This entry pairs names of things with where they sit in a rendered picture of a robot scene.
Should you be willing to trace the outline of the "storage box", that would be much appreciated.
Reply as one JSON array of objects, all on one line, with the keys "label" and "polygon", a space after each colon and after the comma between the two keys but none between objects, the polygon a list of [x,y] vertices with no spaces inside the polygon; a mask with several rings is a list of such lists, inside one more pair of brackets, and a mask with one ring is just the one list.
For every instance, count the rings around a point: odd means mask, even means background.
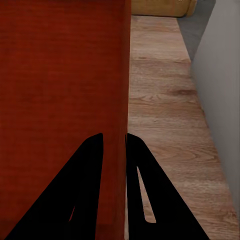
[{"label": "storage box", "polygon": [[0,240],[102,133],[94,240],[124,240],[132,0],[0,0]]}]

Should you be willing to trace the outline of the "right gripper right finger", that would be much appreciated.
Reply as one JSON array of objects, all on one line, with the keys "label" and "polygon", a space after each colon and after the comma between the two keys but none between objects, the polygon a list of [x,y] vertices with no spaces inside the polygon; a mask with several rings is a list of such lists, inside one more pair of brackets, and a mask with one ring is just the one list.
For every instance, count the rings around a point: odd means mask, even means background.
[{"label": "right gripper right finger", "polygon": [[[127,133],[125,147],[129,240],[210,240],[145,142]],[[156,223],[145,220],[137,167]]]}]

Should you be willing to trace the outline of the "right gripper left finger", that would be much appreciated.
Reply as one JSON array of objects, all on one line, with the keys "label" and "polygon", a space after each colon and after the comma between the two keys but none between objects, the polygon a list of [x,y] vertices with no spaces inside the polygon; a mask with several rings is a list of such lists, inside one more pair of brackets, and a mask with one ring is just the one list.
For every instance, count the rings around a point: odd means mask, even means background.
[{"label": "right gripper left finger", "polygon": [[4,240],[94,240],[103,134],[80,145]]}]

